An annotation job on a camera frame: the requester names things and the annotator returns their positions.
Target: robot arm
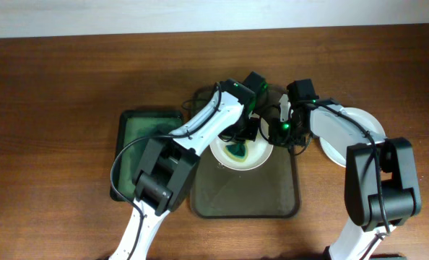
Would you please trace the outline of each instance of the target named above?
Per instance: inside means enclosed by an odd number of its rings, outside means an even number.
[[[133,178],[136,184],[134,203],[142,210],[144,218],[141,220],[138,211],[133,209],[121,242],[109,259],[146,259],[159,226],[189,193],[199,156],[226,129],[242,131],[246,127],[256,94],[261,90],[258,86],[263,82],[264,78],[254,73],[243,83],[233,79],[221,82],[201,111],[170,132],[174,138],[148,141]]]
[[[368,131],[366,126],[362,126],[364,131],[361,131],[344,119],[342,115],[347,113],[340,104],[333,100],[316,100],[319,97],[315,95],[310,80],[294,82],[288,90],[289,100],[305,104],[304,110],[297,110],[301,118],[309,117],[309,125],[305,124],[305,127],[330,143],[347,161],[344,202],[350,218],[338,240],[326,248],[324,257],[369,259],[386,234],[420,212],[421,198],[412,146],[404,138],[387,139],[384,135]],[[389,231],[381,224],[375,162],[371,159],[373,144],[366,134],[370,134],[376,144],[379,166],[392,173],[390,180],[381,182]]]

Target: white wall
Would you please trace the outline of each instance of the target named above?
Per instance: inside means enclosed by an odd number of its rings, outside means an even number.
[[[0,38],[429,22],[429,0],[0,0]]]

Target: wood grain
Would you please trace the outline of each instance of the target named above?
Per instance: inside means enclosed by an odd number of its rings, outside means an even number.
[[[423,208],[377,249],[429,259],[429,25],[0,40],[0,259],[96,259],[131,208],[108,195],[118,118],[178,108],[198,88],[250,71],[372,113],[414,146]],[[347,220],[344,170],[314,142],[298,159],[291,220],[203,220],[187,201],[149,256],[260,259],[320,254]]]

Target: white bowl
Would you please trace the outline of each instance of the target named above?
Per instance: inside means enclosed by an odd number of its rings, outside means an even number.
[[[264,135],[268,137],[269,125],[264,119],[261,119],[261,129],[263,130]],[[269,144],[264,140],[258,131],[255,142],[246,141],[248,154],[245,161],[237,162],[226,154],[224,147],[229,144],[234,144],[234,142],[224,142],[219,137],[216,137],[216,139],[209,144],[209,148],[218,162],[233,170],[253,170],[254,168],[259,167],[266,162],[274,148],[272,144]]]

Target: green sponge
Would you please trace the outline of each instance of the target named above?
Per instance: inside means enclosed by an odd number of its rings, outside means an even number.
[[[248,148],[245,143],[229,144],[224,147],[224,151],[230,159],[243,163],[248,156]]]

